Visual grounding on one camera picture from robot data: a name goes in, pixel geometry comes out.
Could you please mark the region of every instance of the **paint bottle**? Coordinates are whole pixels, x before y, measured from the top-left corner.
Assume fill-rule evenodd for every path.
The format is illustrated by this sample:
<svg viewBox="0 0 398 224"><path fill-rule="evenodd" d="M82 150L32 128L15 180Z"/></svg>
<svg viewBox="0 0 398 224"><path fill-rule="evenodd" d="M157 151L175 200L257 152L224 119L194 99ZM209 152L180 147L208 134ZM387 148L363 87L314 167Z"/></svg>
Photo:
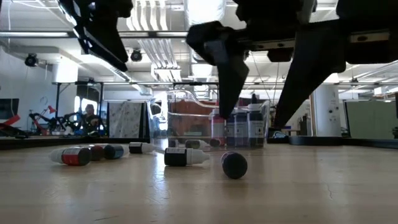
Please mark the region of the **paint bottle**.
<svg viewBox="0 0 398 224"><path fill-rule="evenodd" d="M226 120L226 145L228 147L235 147L235 113L230 114Z"/></svg>
<svg viewBox="0 0 398 224"><path fill-rule="evenodd" d="M203 140L190 139L185 141L185 147L187 149L202 149L204 147L209 147L209 144Z"/></svg>
<svg viewBox="0 0 398 224"><path fill-rule="evenodd" d="M95 145L90 148L91 151L91 161L100 161L105 155L104 147L100 145Z"/></svg>
<svg viewBox="0 0 398 224"><path fill-rule="evenodd" d="M53 162L68 166L85 166L91 161L91 151L87 147L70 147L56 149L51 152L49 158Z"/></svg>
<svg viewBox="0 0 398 224"><path fill-rule="evenodd" d="M178 140L177 139L169 139L169 147L178 147Z"/></svg>
<svg viewBox="0 0 398 224"><path fill-rule="evenodd" d="M131 154L151 153L154 150L160 150L160 148L144 142L130 142L129 144L129 151Z"/></svg>
<svg viewBox="0 0 398 224"><path fill-rule="evenodd" d="M248 144L248 114L242 109L235 110L234 124L235 146L244 147Z"/></svg>
<svg viewBox="0 0 398 224"><path fill-rule="evenodd" d="M250 147L264 147L264 117L261 104L257 103L256 95L251 97L248 105L248 138Z"/></svg>
<svg viewBox="0 0 398 224"><path fill-rule="evenodd" d="M220 141L220 146L225 145L225 120L220 117L219 109L213 109L211 117L211 138Z"/></svg>
<svg viewBox="0 0 398 224"><path fill-rule="evenodd" d="M210 159L199 149L167 148L164 152L164 164L167 166L189 166L201 164Z"/></svg>
<svg viewBox="0 0 398 224"><path fill-rule="evenodd" d="M110 145L104 147L105 159L119 159L123 156L124 149L121 145Z"/></svg>
<svg viewBox="0 0 398 224"><path fill-rule="evenodd" d="M223 171L231 179L239 179L246 174L248 162L237 152L226 152L221 157Z"/></svg>

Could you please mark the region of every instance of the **blue bottle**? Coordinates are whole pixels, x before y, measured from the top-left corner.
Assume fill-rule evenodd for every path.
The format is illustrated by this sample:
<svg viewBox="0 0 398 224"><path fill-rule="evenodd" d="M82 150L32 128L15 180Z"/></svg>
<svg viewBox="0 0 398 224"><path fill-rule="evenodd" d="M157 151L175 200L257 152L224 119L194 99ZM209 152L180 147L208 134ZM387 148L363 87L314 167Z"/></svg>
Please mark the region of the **blue bottle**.
<svg viewBox="0 0 398 224"><path fill-rule="evenodd" d="M249 146L248 114L241 109L237 109L235 113L234 136L236 147Z"/></svg>
<svg viewBox="0 0 398 224"><path fill-rule="evenodd" d="M233 112L226 120L226 145L235 147L235 114Z"/></svg>
<svg viewBox="0 0 398 224"><path fill-rule="evenodd" d="M253 94L251 104L248 105L248 138L250 147L264 147L264 117L261 113L261 104L257 104Z"/></svg>

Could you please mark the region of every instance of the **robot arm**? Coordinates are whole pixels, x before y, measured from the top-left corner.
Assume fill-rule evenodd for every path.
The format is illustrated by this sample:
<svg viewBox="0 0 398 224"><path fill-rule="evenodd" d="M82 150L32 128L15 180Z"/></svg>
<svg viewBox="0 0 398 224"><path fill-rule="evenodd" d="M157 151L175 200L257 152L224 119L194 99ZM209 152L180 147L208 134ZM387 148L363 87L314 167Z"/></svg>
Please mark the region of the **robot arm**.
<svg viewBox="0 0 398 224"><path fill-rule="evenodd" d="M127 71L128 56L116 26L119 17L131 16L131 0L58 0L58 5L74 25L84 53Z"/></svg>
<svg viewBox="0 0 398 224"><path fill-rule="evenodd" d="M238 1L243 30L219 22L192 26L187 44L217 66L220 115L227 118L237 102L249 69L245 50L268 51L271 62L293 61L275 116L283 127L299 106L346 63L388 63L398 59L398 1L340 0L334 21L310 23L316 1Z"/></svg>

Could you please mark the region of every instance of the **cable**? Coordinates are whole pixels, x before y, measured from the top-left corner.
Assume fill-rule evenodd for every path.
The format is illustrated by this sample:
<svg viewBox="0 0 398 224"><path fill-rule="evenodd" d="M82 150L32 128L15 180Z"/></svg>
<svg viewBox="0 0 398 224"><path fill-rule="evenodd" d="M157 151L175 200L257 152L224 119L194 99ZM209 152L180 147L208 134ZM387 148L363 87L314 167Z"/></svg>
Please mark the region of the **cable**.
<svg viewBox="0 0 398 224"><path fill-rule="evenodd" d="M274 97L272 98L272 104L273 105L275 105L276 84L278 83L278 78L279 78L279 62L278 62L278 69L276 71L276 80L275 80L275 86L274 86Z"/></svg>
<svg viewBox="0 0 398 224"><path fill-rule="evenodd" d="M257 62L256 62L256 59L254 58L254 54L251 53L251 56L253 57L253 62L254 62L254 65L256 66L257 74L259 75L260 80L261 80L261 82L262 82L262 85L264 85L264 89L265 89L265 91L266 91L266 93L267 93L268 99L269 99L269 101L271 102L271 97L269 97L266 84L264 83L264 81L262 81L262 77L261 77L261 74L260 74L260 70L259 70L259 67L257 66Z"/></svg>
<svg viewBox="0 0 398 224"><path fill-rule="evenodd" d="M8 31L11 30L11 15L10 15L10 9L11 9L11 5L13 4L13 1L10 2L10 4L8 5L8 9L7 9L7 16L8 16ZM11 39L8 38L8 48L10 48L10 43L11 43Z"/></svg>

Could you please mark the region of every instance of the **security camera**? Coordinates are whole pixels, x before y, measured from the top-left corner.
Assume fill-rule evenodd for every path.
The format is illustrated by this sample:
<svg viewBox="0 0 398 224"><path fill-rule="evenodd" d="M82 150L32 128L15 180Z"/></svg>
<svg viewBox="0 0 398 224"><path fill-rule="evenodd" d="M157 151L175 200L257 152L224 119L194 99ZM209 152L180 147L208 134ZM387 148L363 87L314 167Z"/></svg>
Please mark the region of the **security camera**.
<svg viewBox="0 0 398 224"><path fill-rule="evenodd" d="M133 62L140 62L142 60L141 49L134 49L130 58Z"/></svg>
<svg viewBox="0 0 398 224"><path fill-rule="evenodd" d="M30 53L25 59L25 65L28 67L36 67L39 60L37 60L37 55L35 53Z"/></svg>

